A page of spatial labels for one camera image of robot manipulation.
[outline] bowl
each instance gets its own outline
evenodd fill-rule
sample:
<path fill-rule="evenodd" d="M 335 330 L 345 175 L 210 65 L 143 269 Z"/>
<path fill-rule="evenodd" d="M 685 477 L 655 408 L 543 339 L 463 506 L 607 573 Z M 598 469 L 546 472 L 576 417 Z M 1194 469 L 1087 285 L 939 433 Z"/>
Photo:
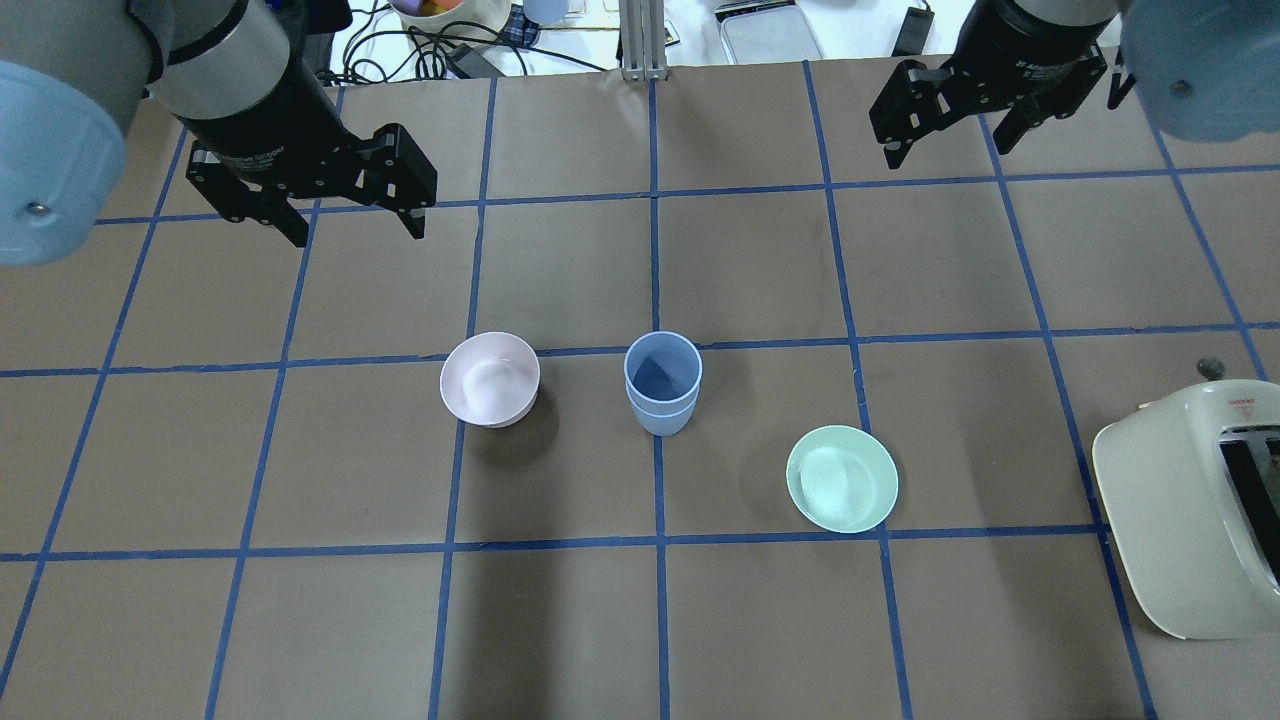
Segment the bowl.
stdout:
<path fill-rule="evenodd" d="M 529 414 L 541 368 L 529 343 L 511 333 L 481 333 L 453 348 L 440 369 L 440 398 L 453 416 L 506 428 Z"/>
<path fill-rule="evenodd" d="M 897 466 L 884 446 L 849 425 L 809 432 L 787 457 L 787 489 L 819 528 L 861 533 L 897 502 Z"/>

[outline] green bowl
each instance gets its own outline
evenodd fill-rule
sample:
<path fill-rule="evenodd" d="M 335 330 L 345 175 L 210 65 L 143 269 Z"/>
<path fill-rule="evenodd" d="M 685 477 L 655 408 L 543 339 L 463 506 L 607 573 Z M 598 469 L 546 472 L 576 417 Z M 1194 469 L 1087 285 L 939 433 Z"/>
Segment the green bowl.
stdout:
<path fill-rule="evenodd" d="M 893 510 L 897 466 L 872 436 L 847 425 L 827 425 L 800 438 L 791 450 L 787 489 L 815 525 L 861 533 Z"/>

